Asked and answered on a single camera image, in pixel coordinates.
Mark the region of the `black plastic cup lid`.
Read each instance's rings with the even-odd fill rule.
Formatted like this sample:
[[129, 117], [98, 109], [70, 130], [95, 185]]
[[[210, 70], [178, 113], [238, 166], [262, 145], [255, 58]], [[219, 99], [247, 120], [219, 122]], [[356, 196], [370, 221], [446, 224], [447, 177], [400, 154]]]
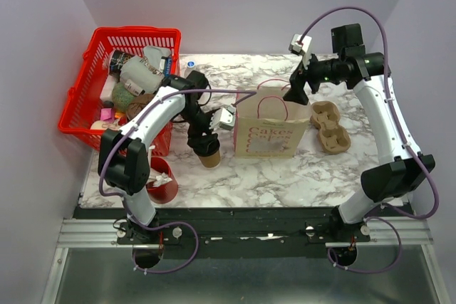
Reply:
[[218, 139], [209, 139], [204, 136], [201, 140], [196, 142], [193, 147], [195, 154], [199, 157], [209, 157], [219, 151], [220, 143]]

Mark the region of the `brown paper coffee cup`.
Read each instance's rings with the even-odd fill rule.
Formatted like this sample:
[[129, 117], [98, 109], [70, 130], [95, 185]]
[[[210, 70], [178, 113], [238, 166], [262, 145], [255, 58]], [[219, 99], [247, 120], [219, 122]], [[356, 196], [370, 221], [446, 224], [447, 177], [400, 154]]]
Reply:
[[208, 169], [217, 167], [221, 161], [219, 150], [210, 152], [208, 155], [199, 155], [198, 158], [202, 165]]

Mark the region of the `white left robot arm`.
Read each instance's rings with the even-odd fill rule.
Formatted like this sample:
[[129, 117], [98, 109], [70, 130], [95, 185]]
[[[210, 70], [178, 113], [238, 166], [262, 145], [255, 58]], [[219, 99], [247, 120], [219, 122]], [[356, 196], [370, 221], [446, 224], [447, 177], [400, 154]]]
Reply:
[[209, 87], [203, 73], [192, 71], [186, 78], [165, 78], [155, 97], [130, 122], [119, 130], [107, 129], [100, 139], [98, 160], [99, 185], [103, 196], [119, 196], [135, 222], [134, 236], [142, 243], [157, 238], [153, 219], [156, 210], [147, 192], [150, 176], [148, 149], [152, 141], [174, 117], [181, 115], [188, 123], [187, 144], [206, 168], [221, 160], [218, 135], [210, 127], [213, 112], [204, 112], [199, 104], [202, 92]]

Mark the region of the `pink and beige paper bag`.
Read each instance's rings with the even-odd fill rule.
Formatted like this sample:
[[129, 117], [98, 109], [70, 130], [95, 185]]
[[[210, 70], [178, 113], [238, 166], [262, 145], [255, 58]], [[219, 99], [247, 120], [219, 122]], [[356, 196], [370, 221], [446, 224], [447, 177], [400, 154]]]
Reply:
[[237, 96], [234, 156], [291, 158], [310, 122], [311, 108], [283, 99], [289, 84], [278, 78], [254, 86], [250, 98]]

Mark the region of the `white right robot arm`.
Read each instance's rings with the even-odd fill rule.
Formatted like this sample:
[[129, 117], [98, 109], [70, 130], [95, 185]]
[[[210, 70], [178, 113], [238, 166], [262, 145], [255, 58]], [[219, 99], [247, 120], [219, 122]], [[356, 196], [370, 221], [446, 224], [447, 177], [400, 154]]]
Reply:
[[378, 205], [388, 205], [418, 188], [435, 167], [431, 154], [423, 154], [410, 134], [400, 111], [392, 78], [384, 71], [383, 53], [368, 53], [359, 24], [332, 28], [335, 58], [319, 61], [311, 52], [311, 37], [294, 34], [289, 51], [301, 62], [289, 78], [290, 89], [283, 99], [308, 103], [305, 86], [316, 93], [322, 83], [345, 83], [361, 102], [378, 151], [379, 166], [364, 171], [361, 189], [337, 208], [337, 218], [328, 223], [328, 234], [336, 241], [352, 235], [353, 224]]

